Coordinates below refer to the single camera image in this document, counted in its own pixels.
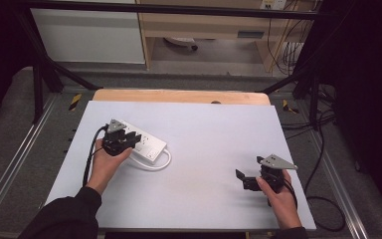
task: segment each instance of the white cabinet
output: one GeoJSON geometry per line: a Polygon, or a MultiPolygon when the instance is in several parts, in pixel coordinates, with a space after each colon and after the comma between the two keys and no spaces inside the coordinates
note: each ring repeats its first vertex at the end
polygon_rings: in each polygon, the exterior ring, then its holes
{"type": "MultiPolygon", "coordinates": [[[[134,0],[93,2],[135,3],[134,0]]],[[[32,12],[54,61],[144,64],[136,13],[48,9],[32,9],[32,12]]]]}

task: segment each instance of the white cable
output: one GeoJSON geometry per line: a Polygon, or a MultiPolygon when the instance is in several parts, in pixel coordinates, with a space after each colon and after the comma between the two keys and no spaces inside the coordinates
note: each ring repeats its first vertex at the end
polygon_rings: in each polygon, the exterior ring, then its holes
{"type": "Polygon", "coordinates": [[[134,160],[136,163],[138,163],[139,165],[141,165],[142,167],[144,167],[144,169],[146,170],[149,170],[149,171],[157,171],[157,170],[161,170],[165,167],[167,167],[167,165],[169,165],[170,161],[172,160],[172,155],[170,154],[170,152],[165,148],[163,149],[163,152],[167,154],[168,156],[168,159],[167,159],[167,162],[161,166],[149,166],[149,165],[146,165],[142,162],[140,162],[138,159],[132,157],[131,155],[129,156],[129,158],[131,158],[132,160],[134,160]]]}

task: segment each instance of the white board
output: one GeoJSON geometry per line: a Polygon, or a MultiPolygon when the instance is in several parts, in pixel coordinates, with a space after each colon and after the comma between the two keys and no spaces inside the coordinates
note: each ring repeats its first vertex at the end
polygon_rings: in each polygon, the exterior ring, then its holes
{"type": "MultiPolygon", "coordinates": [[[[89,102],[47,203],[74,196],[96,131],[125,120],[167,142],[171,164],[144,171],[132,160],[116,172],[97,213],[100,228],[118,230],[263,230],[278,228],[262,192],[235,175],[260,175],[256,156],[292,162],[276,109],[266,106],[89,102]]],[[[158,163],[167,159],[162,154],[158,163]]],[[[315,224],[295,171],[289,171],[303,226],[315,224]]]]}

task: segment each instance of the tape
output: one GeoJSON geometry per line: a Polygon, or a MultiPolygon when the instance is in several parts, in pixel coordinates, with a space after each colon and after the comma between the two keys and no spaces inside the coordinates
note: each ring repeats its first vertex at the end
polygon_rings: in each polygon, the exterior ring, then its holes
{"type": "Polygon", "coordinates": [[[77,104],[80,101],[80,98],[82,97],[82,94],[76,94],[71,101],[70,107],[68,108],[68,111],[73,112],[76,109],[77,104]]]}
{"type": "Polygon", "coordinates": [[[286,112],[292,112],[294,114],[299,114],[299,110],[298,109],[292,109],[290,108],[288,105],[287,105],[287,100],[284,100],[284,111],[286,112]]]}

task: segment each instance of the aluminum rail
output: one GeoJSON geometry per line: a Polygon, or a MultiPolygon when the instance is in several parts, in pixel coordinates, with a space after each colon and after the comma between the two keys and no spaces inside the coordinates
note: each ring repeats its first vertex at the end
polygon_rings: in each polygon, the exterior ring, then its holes
{"type": "Polygon", "coordinates": [[[47,103],[44,106],[45,110],[42,117],[39,118],[38,122],[30,127],[29,132],[27,133],[26,137],[24,138],[23,142],[9,163],[7,169],[2,174],[0,179],[0,204],[5,198],[5,195],[8,192],[12,182],[14,181],[18,171],[23,165],[23,162],[30,152],[34,142],[36,141],[36,138],[39,136],[39,133],[45,125],[49,115],[51,114],[54,104],[58,98],[58,95],[51,95],[49,97],[47,103]]]}

